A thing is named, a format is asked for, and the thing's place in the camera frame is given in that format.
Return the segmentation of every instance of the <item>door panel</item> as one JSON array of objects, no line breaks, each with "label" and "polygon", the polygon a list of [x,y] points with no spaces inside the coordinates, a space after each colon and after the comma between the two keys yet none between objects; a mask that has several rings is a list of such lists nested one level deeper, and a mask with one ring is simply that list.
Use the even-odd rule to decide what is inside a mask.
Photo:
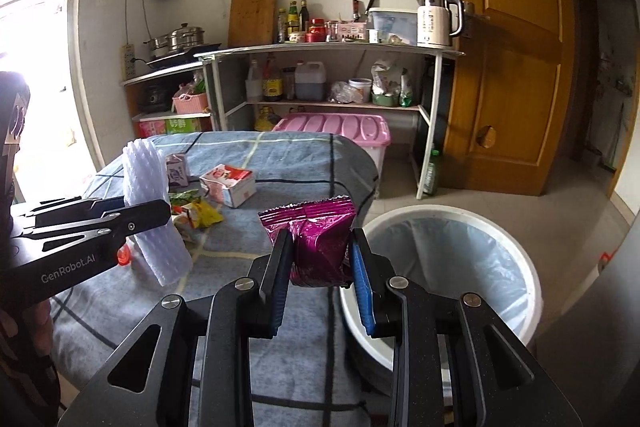
[{"label": "door panel", "polygon": [[459,39],[446,186],[540,194],[571,88],[573,0],[465,0],[486,17]]}]

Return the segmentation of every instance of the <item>pink basket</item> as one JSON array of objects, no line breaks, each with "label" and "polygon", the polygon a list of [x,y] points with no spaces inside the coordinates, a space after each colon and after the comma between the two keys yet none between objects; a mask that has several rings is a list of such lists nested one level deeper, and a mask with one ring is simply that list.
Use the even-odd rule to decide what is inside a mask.
[{"label": "pink basket", "polygon": [[209,107],[207,102],[207,93],[200,94],[181,94],[174,98],[175,112],[178,114],[193,114],[196,112],[205,112]]}]

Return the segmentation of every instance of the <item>purple snack wrapper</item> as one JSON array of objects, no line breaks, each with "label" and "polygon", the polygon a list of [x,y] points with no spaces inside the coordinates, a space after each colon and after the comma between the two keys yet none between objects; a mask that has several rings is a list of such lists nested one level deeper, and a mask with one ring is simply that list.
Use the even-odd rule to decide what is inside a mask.
[{"label": "purple snack wrapper", "polygon": [[351,280],[347,241],[356,210],[348,196],[260,212],[271,243],[288,229],[296,250],[289,280],[297,286],[344,286]]}]

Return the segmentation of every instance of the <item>human hand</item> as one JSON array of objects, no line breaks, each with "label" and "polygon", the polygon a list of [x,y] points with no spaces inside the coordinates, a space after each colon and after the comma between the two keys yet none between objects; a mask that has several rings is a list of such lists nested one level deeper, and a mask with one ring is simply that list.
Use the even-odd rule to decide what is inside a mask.
[{"label": "human hand", "polygon": [[[50,314],[49,299],[22,312],[22,318],[33,339],[33,346],[41,357],[48,355],[53,346],[53,322]],[[18,325],[3,310],[0,310],[0,323],[9,338],[18,334]]]}]

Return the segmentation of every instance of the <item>cutting board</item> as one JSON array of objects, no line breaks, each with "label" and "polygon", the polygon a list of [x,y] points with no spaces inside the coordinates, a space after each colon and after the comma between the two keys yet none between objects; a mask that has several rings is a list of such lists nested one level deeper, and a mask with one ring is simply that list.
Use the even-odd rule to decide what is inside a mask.
[{"label": "cutting board", "polygon": [[273,44],[276,0],[231,0],[228,46]]}]

